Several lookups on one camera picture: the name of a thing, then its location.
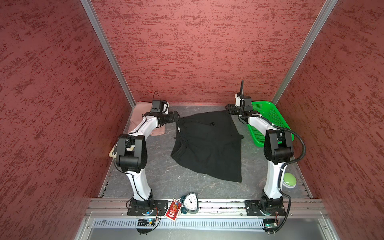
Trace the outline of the pink drawstring shorts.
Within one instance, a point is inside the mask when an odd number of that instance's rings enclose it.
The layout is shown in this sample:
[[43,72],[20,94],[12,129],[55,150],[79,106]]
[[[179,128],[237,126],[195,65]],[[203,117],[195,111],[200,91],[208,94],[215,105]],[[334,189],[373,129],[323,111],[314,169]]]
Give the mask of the pink drawstring shorts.
[[135,133],[136,128],[139,127],[137,133],[143,133],[146,131],[145,136],[160,136],[165,134],[165,125],[158,126],[157,119],[154,116],[145,116],[152,108],[152,103],[137,102],[135,108],[132,111],[127,133]]

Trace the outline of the black shorts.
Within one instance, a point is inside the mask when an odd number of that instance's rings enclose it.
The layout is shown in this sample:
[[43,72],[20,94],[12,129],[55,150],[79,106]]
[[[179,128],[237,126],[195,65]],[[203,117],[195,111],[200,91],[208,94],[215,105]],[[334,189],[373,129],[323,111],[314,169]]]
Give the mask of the black shorts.
[[241,146],[232,117],[215,111],[179,118],[171,158],[180,166],[199,174],[242,182]]

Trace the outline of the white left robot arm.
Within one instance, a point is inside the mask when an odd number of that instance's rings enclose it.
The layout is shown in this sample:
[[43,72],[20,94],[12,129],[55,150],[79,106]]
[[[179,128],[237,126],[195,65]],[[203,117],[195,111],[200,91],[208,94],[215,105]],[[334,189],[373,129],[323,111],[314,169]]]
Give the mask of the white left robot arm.
[[156,128],[175,123],[179,118],[176,111],[146,113],[136,128],[119,136],[114,147],[115,168],[129,178],[133,189],[131,207],[143,215],[150,215],[155,207],[145,172],[148,162],[146,140]]

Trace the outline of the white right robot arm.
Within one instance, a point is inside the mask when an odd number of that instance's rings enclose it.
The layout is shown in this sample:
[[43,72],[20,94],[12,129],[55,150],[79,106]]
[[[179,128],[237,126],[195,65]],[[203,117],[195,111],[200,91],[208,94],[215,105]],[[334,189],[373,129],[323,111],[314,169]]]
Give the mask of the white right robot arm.
[[270,215],[283,207],[283,176],[287,163],[294,155],[292,134],[287,129],[273,124],[261,113],[252,111],[251,106],[228,104],[225,109],[228,114],[238,116],[241,121],[256,128],[265,137],[264,156],[268,161],[268,172],[259,209],[264,215]]

